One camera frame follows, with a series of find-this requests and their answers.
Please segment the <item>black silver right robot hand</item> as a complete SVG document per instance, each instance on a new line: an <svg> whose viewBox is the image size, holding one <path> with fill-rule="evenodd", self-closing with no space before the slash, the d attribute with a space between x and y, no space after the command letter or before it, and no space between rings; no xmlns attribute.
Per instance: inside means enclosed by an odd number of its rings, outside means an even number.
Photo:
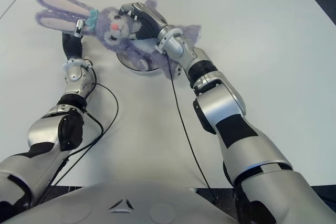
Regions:
<svg viewBox="0 0 336 224"><path fill-rule="evenodd" d="M166 19L155 8L141 2L123 4L119 15L128 13L131 18L136 17L141 23L140 29L129 35L130 40L157 39L161 30L168 25Z"/></svg>

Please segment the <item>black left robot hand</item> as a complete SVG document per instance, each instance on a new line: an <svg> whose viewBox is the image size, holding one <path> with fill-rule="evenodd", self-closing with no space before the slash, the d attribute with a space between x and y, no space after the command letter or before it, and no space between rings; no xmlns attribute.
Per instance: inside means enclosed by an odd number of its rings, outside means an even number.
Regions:
<svg viewBox="0 0 336 224"><path fill-rule="evenodd" d="M78 19L72 34L62 33L62 47L67 59L82 58L82 42L85 22Z"/></svg>

